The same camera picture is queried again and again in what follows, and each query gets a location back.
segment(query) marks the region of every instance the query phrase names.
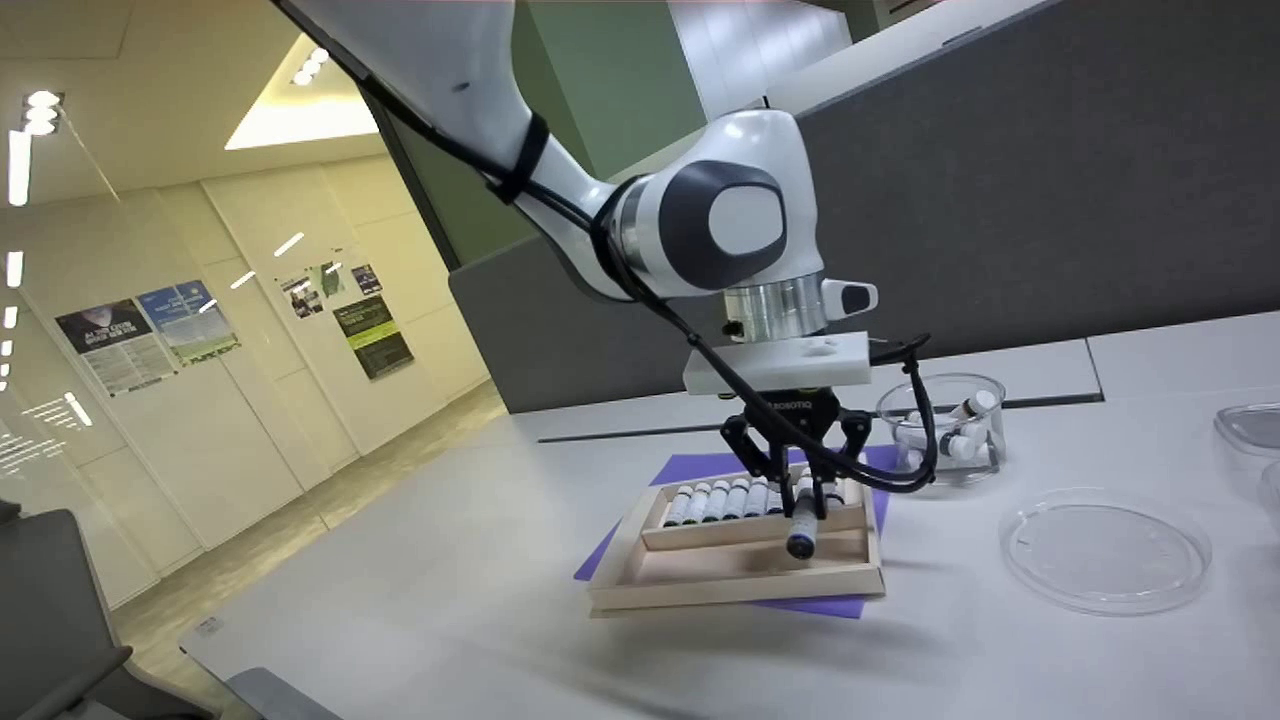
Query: robotic arm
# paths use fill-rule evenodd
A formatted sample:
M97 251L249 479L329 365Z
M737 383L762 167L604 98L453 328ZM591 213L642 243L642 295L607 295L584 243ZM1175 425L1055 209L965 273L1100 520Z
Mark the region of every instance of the robotic arm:
M857 477L912 490L933 479L937 447L912 471L860 464L867 412L846 412L831 383L867 378L867 335L820 335L876 307L876 287L825 280L816 193L787 112L714 118L671 164L604 182L587 177L511 74L517 0L275 0L365 92L448 156L475 167L521 209L601 295L642 300L691 345L685 386L732 393L745 412L726 440L749 471L779 484L796 528L825 520L825 479ZM710 349L663 300L726 295L728 345ZM920 414L930 393L905 350ZM793 484L800 447L811 479Z

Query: test tube rack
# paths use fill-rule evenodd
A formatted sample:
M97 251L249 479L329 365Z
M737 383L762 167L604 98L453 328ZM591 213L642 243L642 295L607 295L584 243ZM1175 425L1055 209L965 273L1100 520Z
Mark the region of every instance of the test tube rack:
M647 488L591 574L598 612L749 602L804 597L884 597L867 488L836 479L816 555L787 555L787 514L732 514L671 523L671 504L715 479Z

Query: ceiling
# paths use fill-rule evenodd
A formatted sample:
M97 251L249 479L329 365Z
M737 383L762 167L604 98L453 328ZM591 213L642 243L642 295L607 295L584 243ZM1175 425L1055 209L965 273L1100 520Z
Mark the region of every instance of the ceiling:
M383 152L375 136L225 152L260 95L360 104L341 72L306 95L286 54L306 43L271 0L0 0L0 123L21 129L33 89L66 92L62 132L36 139L33 202Z

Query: white table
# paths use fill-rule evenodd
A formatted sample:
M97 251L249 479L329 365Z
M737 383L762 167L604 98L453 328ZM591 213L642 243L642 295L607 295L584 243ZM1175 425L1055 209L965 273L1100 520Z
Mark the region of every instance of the white table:
M587 617L570 581L584 553L671 452L726 443L714 430L538 443L607 418L584 406L497 418L221 608L185 649L225 678L269 667L351 720L1271 720L1280 532L1231 477L1214 412L1280 398L1276 356L1280 315L1093 339L1105 405L1008 412L1011 458L996 479L891 500L888 599L857 623L773 608ZM625 406L644 425L701 414L675 398ZM1209 592L1166 617L1087 617L1034 597L1000 558L1000 523L1069 488L1200 523Z

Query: floor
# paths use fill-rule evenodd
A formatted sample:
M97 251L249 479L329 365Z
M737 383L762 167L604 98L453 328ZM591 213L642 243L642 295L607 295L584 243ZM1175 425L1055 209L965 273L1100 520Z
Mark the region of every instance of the floor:
M216 674L207 674L197 659L181 653L181 634L190 634L207 612L216 612L238 592L271 574L275 563L306 553L324 532L351 520L375 494L398 488L431 454L448 452L459 437L480 425L506 414L497 386L484 383L465 398L448 405L439 414L383 443L381 452L356 458L335 471L329 484L254 523L238 539L204 553L153 592L114 612L117 634L131 645L131 663L143 674L216 706L225 720L254 720L258 711L241 705Z

